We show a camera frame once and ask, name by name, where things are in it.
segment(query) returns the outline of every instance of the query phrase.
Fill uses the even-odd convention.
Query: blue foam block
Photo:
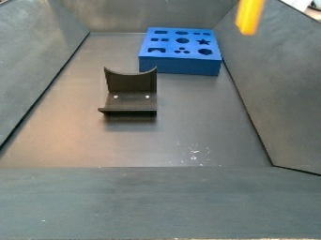
[[[211,29],[150,27],[140,52],[140,71],[213,75],[223,56]]]

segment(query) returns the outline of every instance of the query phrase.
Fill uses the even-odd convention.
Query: yellow object
[[[261,20],[265,0],[241,0],[236,25],[244,35],[255,35]]]

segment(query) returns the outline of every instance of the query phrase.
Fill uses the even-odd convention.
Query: bin floor
[[[0,153],[0,168],[269,167],[225,65],[158,74],[157,117],[108,118],[104,67],[138,72],[144,34],[92,34]]]

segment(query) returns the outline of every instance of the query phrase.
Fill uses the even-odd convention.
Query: star-shaped hole
[[[205,39],[197,40],[197,41],[200,42],[201,45],[203,45],[203,44],[211,45],[211,41],[207,41]]]

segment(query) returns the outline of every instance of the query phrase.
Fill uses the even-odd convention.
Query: circular hole
[[[191,41],[187,38],[180,38],[176,40],[180,43],[189,43]]]
[[[179,31],[179,32],[176,32],[176,34],[179,34],[179,35],[188,35],[189,32]]]
[[[213,50],[211,50],[211,49],[200,49],[199,52],[200,52],[201,54],[204,54],[204,55],[211,55],[211,54],[213,54]]]

